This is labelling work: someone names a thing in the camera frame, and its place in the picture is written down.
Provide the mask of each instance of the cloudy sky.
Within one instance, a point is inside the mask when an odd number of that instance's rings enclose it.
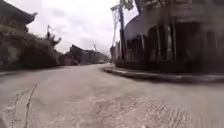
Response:
[[[38,15],[29,31],[40,36],[46,34],[49,24],[62,42],[56,47],[66,52],[74,44],[83,49],[109,53],[113,37],[113,16],[110,8],[118,0],[5,0],[18,8]],[[136,9],[125,11],[127,23],[137,14]]]

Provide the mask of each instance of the utility pole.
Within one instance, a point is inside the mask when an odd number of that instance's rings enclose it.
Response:
[[[120,3],[116,6],[113,6],[111,8],[111,11],[118,10],[119,16],[120,16],[120,43],[121,43],[121,59],[125,60],[126,59],[126,41],[125,41],[125,36],[124,36],[124,12],[123,8],[127,10],[133,9],[133,0],[120,0]]]
[[[120,42],[121,42],[121,59],[125,60],[126,54],[126,42],[124,36],[124,12],[123,12],[123,5],[119,7],[119,15],[120,15]]]

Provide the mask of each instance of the street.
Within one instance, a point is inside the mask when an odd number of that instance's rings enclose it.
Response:
[[[26,123],[29,128],[224,127],[223,84],[132,80],[102,72],[103,66],[24,72],[0,79],[0,118],[14,128]]]

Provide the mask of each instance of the curb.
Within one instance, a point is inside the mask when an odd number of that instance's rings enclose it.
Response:
[[[215,83],[224,82],[224,75],[175,75],[175,74],[159,74],[148,73],[134,70],[121,69],[116,67],[104,67],[104,72],[151,81],[175,82],[175,83]]]

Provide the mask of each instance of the vegetation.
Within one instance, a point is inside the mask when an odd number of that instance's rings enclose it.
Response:
[[[58,53],[53,44],[37,35],[0,25],[0,70],[57,66]]]

